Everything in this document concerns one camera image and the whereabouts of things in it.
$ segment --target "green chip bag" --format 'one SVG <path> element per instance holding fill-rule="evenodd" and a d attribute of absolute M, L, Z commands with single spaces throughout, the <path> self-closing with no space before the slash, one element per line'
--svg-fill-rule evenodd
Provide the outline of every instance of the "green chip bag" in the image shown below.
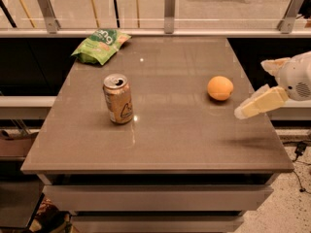
<path fill-rule="evenodd" d="M 82 63 L 101 65 L 110 59 L 130 36 L 115 29 L 98 29 L 83 40 L 71 54 Z"/>

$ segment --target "aluminum can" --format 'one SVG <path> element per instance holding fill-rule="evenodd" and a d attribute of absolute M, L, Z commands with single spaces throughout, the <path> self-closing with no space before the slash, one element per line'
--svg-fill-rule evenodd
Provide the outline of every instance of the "aluminum can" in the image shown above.
<path fill-rule="evenodd" d="M 103 90 L 110 120 L 124 124 L 133 119 L 133 107 L 127 77 L 122 74 L 111 74 L 104 80 Z"/>

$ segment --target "table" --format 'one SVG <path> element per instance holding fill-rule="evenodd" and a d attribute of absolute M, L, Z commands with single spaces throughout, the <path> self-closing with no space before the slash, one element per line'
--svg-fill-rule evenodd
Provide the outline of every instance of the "table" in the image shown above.
<path fill-rule="evenodd" d="M 109 120 L 102 84 L 122 73 L 134 119 Z M 206 93 L 223 75 L 224 102 Z M 235 118 L 253 89 L 225 38 L 139 37 L 103 67 L 76 62 L 21 170 L 82 232 L 226 232 L 294 167 L 267 115 Z"/>

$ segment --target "drawer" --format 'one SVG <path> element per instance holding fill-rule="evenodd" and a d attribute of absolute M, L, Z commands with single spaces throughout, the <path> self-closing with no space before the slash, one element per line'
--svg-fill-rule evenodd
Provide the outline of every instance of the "drawer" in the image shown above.
<path fill-rule="evenodd" d="M 81 232 L 234 232 L 242 216 L 73 216 Z"/>
<path fill-rule="evenodd" d="M 268 185 L 46 185 L 61 211 L 172 212 L 256 210 Z"/>

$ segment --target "can lid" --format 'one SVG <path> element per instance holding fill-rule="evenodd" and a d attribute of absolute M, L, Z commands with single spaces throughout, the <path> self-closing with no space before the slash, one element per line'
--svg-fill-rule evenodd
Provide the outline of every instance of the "can lid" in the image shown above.
<path fill-rule="evenodd" d="M 111 74 L 104 80 L 104 85 L 107 88 L 118 89 L 125 86 L 127 83 L 127 77 L 123 74 Z"/>

